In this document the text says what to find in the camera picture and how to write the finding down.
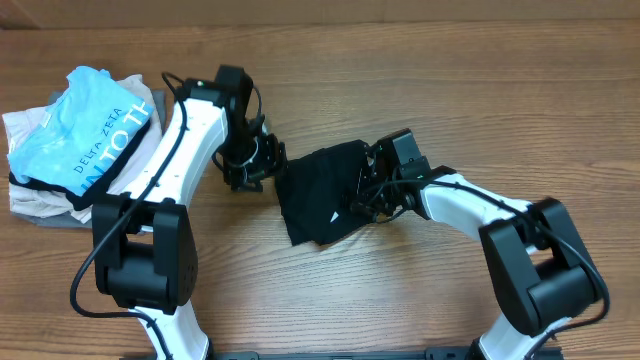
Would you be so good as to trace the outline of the black t-shirt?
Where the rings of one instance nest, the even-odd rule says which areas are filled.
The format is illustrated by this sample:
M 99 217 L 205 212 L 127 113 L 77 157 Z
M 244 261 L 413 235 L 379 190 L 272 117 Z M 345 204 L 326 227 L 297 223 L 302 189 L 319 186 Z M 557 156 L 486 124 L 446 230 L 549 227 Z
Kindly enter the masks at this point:
M 275 189 L 292 245 L 329 245 L 371 222 L 369 216 L 350 209 L 366 146 L 354 140 L 288 162 L 284 175 L 275 180 Z

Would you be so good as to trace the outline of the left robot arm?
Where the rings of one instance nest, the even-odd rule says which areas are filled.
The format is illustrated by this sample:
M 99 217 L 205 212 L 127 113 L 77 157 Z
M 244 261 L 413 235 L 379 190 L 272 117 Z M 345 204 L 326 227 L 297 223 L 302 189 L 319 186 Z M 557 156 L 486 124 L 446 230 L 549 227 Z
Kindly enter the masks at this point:
M 262 180 L 286 167 L 285 147 L 268 132 L 265 115 L 246 115 L 259 93 L 241 67 L 222 65 L 214 80 L 182 80 L 165 72 L 175 97 L 173 117 L 141 174 L 122 193 L 107 195 L 92 209 L 93 249 L 70 289 L 77 291 L 92 269 L 96 287 L 113 298 L 116 318 L 135 318 L 155 359 L 211 359 L 210 338 L 191 302 L 198 255 L 188 207 L 209 164 L 235 192 L 260 192 Z

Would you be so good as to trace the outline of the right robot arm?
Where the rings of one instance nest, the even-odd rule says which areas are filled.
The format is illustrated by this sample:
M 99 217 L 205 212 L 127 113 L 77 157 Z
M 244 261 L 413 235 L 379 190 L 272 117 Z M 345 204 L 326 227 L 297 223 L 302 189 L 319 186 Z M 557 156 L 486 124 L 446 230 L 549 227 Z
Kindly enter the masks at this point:
M 406 211 L 480 242 L 501 314 L 467 347 L 427 350 L 428 359 L 560 359 L 548 341 L 586 326 L 581 314 L 610 295 L 567 209 L 554 198 L 511 199 L 433 168 L 404 129 L 365 146 L 354 213 L 375 223 Z

